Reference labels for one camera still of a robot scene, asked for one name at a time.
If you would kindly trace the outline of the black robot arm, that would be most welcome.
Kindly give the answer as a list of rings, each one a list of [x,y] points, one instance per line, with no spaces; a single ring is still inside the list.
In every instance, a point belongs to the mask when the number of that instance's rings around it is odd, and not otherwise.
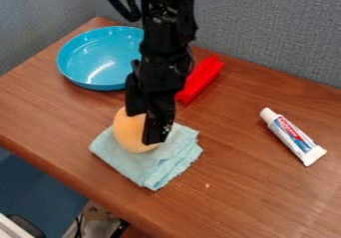
[[[146,116],[142,143],[150,145],[167,140],[174,97],[193,71],[194,0],[108,1],[129,21],[143,22],[142,57],[133,61],[134,71],[126,79],[126,108],[129,116]]]

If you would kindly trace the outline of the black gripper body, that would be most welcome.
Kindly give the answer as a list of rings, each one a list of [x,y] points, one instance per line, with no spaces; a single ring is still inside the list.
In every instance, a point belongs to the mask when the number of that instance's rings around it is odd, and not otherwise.
[[[137,75],[147,94],[165,91],[178,93],[193,69],[191,50],[187,45],[171,49],[167,44],[141,44],[142,58],[133,60]]]

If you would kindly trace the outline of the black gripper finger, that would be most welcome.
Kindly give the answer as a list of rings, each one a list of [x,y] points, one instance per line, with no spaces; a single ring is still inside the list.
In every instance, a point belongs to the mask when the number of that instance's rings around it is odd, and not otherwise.
[[[147,117],[143,131],[143,144],[165,142],[171,132],[175,117],[175,91],[147,94]]]
[[[130,117],[150,111],[147,96],[134,73],[130,73],[126,79],[126,111]]]

